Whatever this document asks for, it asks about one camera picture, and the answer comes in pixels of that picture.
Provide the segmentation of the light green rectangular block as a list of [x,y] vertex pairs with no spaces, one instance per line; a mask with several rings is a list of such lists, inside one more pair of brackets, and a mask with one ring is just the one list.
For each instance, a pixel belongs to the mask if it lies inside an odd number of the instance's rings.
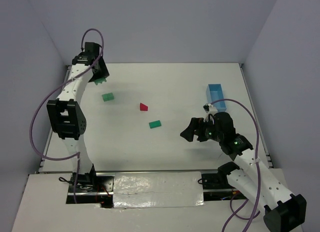
[[94,81],[94,83],[95,83],[95,85],[99,85],[99,84],[102,84],[102,83],[104,83],[106,81],[107,81],[107,79],[105,77],[102,77],[102,78],[96,79]]

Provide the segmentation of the dark green rectangular block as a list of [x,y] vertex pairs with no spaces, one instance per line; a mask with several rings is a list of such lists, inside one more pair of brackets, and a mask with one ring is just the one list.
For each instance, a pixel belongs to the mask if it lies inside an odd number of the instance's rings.
[[149,127],[151,129],[154,129],[154,128],[157,128],[157,127],[161,127],[161,126],[162,126],[162,124],[161,124],[160,120],[149,122]]

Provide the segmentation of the blue plastic box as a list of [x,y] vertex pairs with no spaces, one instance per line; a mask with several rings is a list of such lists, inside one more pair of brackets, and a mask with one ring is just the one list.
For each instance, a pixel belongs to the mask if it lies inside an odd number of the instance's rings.
[[214,101],[218,101],[213,104],[213,106],[217,109],[218,112],[226,112],[227,107],[224,101],[223,90],[221,84],[209,84],[206,89],[207,102],[211,104]]

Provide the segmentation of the small green cube block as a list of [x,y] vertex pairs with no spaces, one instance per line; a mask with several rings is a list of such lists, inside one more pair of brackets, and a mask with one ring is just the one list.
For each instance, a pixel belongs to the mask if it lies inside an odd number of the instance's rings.
[[103,99],[104,102],[109,101],[109,99],[110,99],[109,98],[109,94],[108,93],[107,94],[103,94],[102,95],[102,99]]

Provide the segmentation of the red triangular wood block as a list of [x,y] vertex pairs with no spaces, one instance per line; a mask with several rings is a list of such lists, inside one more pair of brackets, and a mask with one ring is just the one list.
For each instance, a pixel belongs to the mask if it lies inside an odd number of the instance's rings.
[[148,111],[148,106],[147,105],[145,105],[145,104],[143,104],[143,103],[140,103],[139,104],[139,109],[140,109],[140,111]]

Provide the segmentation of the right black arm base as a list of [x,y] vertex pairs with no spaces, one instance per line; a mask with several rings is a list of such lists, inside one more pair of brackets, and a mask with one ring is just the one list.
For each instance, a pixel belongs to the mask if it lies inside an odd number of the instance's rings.
[[228,162],[218,167],[216,172],[201,173],[197,183],[202,185],[204,201],[224,201],[239,191],[227,181],[227,175],[233,170],[239,169],[234,162]]

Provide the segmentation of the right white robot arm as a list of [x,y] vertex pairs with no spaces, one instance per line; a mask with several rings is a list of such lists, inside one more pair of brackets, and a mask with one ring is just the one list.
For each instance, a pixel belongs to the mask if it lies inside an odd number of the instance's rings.
[[214,140],[231,161],[218,167],[220,183],[240,191],[262,213],[271,232],[290,232],[305,222],[307,202],[284,186],[253,151],[248,139],[237,133],[226,112],[192,118],[180,133],[188,142]]

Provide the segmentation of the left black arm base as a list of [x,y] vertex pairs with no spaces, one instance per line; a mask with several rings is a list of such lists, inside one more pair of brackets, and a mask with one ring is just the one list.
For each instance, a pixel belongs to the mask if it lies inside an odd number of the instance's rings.
[[68,185],[66,204],[97,204],[106,209],[114,207],[114,175],[96,175],[92,182],[85,181],[84,178],[78,176],[74,187],[75,178],[75,173],[70,179],[62,176],[58,178],[60,182]]

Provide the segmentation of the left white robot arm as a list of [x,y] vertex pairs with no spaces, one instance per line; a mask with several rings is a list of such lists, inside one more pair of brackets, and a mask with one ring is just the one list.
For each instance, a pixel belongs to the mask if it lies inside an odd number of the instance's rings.
[[46,104],[51,128],[62,139],[68,153],[72,156],[73,173],[88,176],[94,166],[90,160],[84,141],[87,120],[80,103],[88,83],[105,81],[110,75],[104,59],[100,54],[102,47],[94,42],[86,42],[83,51],[72,60],[68,77],[69,83],[55,100]]

